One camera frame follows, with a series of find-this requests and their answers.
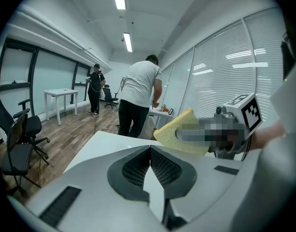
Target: mesh chair back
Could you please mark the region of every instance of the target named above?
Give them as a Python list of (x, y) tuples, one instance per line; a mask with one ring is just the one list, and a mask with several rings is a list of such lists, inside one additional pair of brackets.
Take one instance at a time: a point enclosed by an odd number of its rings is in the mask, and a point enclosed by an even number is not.
[(11, 151), (19, 139), (25, 135), (28, 114), (22, 114), (10, 127), (7, 134), (7, 150)]
[(0, 99), (0, 127), (6, 134), (8, 134), (8, 131), (12, 126), (13, 122), (13, 117), (8, 113)]
[(112, 100), (110, 89), (104, 87), (103, 91), (104, 91), (104, 94), (105, 94), (105, 101), (110, 102)]

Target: office chair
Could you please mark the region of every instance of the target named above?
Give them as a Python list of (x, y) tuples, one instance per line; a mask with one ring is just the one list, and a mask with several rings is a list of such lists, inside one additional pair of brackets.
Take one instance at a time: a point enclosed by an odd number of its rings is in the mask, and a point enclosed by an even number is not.
[(4, 154), (0, 166), (4, 175), (12, 175), (15, 179), (17, 186), (13, 189), (12, 193), (19, 190), (22, 196), (26, 194), (26, 191), (21, 187), (21, 177), (24, 177), (37, 187), (41, 187), (39, 184), (36, 184), (26, 177), (33, 145), (17, 144), (26, 133), (27, 120), (27, 113), (23, 113), (9, 128), (7, 135), (7, 152)]
[[(8, 134), (9, 129), (11, 125), (14, 122), (14, 118), (19, 118), (23, 113), (28, 113), (30, 109), (26, 109), (26, 103), (31, 101), (31, 99), (27, 99), (25, 101), (20, 102), (18, 105), (22, 105), (23, 111), (16, 113), (13, 117), (8, 113), (6, 108), (4, 107), (2, 101), (0, 100), (0, 127), (2, 130)], [(50, 140), (45, 137), (38, 140), (35, 140), (36, 135), (41, 132), (42, 130), (42, 123), (38, 116), (32, 116), (27, 119), (27, 126), (25, 130), (25, 135), (20, 139), (22, 143), (29, 143), (33, 145), (33, 148), (35, 152), (47, 163), (49, 164), (46, 159), (48, 159), (48, 155), (46, 152), (42, 151), (37, 144), (39, 144), (42, 141), (47, 141), (47, 143), (50, 143)]]
[(113, 106), (117, 105), (117, 104), (114, 104), (113, 102), (118, 100), (118, 98), (117, 98), (118, 93), (115, 93), (114, 98), (112, 98), (111, 97), (111, 92), (110, 92), (110, 89), (109, 89), (109, 85), (106, 85), (106, 84), (105, 84), (105, 87), (103, 88), (103, 91), (104, 91), (104, 94), (105, 94), (105, 101), (109, 102), (109, 103), (105, 104), (105, 107), (110, 106), (111, 109), (113, 109)]

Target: yellow sponge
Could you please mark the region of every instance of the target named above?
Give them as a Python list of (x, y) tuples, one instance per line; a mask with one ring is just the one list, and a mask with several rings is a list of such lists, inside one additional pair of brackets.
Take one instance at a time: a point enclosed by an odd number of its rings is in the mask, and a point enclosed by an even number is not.
[(166, 124), (161, 129), (156, 130), (153, 133), (153, 136), (164, 147), (204, 156), (208, 152), (209, 147), (200, 147), (190, 142), (181, 141), (176, 137), (177, 129), (186, 129), (187, 125), (192, 126), (192, 124), (194, 126), (198, 125), (198, 120), (194, 115), (193, 109), (188, 108), (184, 113), (177, 116), (173, 121)]

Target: white desk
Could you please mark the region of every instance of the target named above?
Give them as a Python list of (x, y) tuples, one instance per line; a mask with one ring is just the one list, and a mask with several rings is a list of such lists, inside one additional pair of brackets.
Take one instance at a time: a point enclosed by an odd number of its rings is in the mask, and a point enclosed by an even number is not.
[(165, 124), (167, 124), (168, 122), (168, 119), (170, 117), (172, 117), (172, 114), (169, 115), (168, 112), (161, 112), (161, 111), (158, 111), (156, 108), (153, 108), (152, 106), (150, 106), (150, 109), (149, 109), (149, 113), (148, 115), (154, 115), (154, 116), (157, 116), (157, 120), (156, 120), (156, 124), (155, 124), (155, 128), (158, 129), (158, 124), (159, 124), (159, 120), (161, 119), (161, 117), (165, 117), (166, 118), (166, 122)]
[[(98, 131), (94, 134), (93, 137), (91, 137), (88, 142), (86, 142), (86, 144), (70, 162), (64, 172), (85, 160), (108, 155), (123, 149), (133, 148), (141, 145), (161, 144), (158, 141), (125, 137), (103, 131)], [(143, 190), (149, 192), (149, 207), (156, 218), (161, 221), (164, 210), (164, 189), (157, 180), (151, 168), (149, 168), (146, 173)]]
[(59, 96), (64, 96), (64, 112), (66, 112), (66, 95), (75, 95), (75, 115), (77, 115), (77, 101), (78, 101), (78, 91), (68, 88), (61, 88), (61, 89), (50, 89), (50, 90), (43, 90), (45, 94), (45, 112), (46, 112), (46, 119), (49, 121), (49, 111), (48, 111), (48, 104), (47, 104), (47, 95), (51, 95), (56, 99), (56, 116), (57, 116), (57, 123), (61, 125), (60, 119), (60, 111), (59, 105), (57, 102), (57, 98)]

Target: hand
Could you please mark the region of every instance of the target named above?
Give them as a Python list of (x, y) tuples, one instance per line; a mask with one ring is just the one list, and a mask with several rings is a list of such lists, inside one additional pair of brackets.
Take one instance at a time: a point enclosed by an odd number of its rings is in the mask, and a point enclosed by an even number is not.
[(158, 105), (159, 105), (159, 103), (152, 102), (152, 106), (153, 106), (154, 108), (157, 108)]

